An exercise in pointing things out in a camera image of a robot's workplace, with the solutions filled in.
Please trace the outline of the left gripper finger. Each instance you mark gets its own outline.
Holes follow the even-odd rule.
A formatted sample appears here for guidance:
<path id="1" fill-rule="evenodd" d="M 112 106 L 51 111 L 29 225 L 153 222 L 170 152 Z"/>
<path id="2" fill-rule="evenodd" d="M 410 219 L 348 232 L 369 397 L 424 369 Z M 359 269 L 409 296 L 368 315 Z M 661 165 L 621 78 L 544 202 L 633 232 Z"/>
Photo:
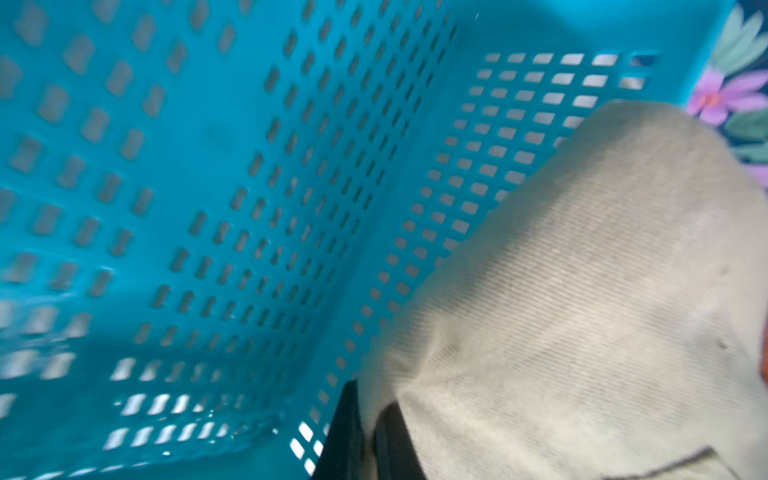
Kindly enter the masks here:
<path id="1" fill-rule="evenodd" d="M 364 432 L 355 380 L 344 385 L 311 477 L 426 479 L 398 403 L 383 410 L 371 434 Z"/>

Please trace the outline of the khaki long pants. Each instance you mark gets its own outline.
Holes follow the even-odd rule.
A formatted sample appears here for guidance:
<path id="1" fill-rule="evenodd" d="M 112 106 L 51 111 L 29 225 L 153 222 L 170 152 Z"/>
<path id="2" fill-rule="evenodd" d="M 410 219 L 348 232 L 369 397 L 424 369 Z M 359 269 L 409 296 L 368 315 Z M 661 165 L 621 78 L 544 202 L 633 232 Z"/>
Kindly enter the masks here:
<path id="1" fill-rule="evenodd" d="M 411 295 L 359 377 L 429 479 L 763 479 L 767 196 L 665 103 L 588 117 Z"/>

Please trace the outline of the teal plastic basket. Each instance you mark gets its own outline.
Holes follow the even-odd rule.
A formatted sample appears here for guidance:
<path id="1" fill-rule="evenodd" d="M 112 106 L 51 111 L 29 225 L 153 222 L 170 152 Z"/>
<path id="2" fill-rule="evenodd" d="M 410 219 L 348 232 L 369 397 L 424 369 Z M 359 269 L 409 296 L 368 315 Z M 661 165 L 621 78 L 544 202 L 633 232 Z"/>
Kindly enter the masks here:
<path id="1" fill-rule="evenodd" d="M 731 8 L 3 2 L 2 477 L 309 477 L 413 291 Z"/>

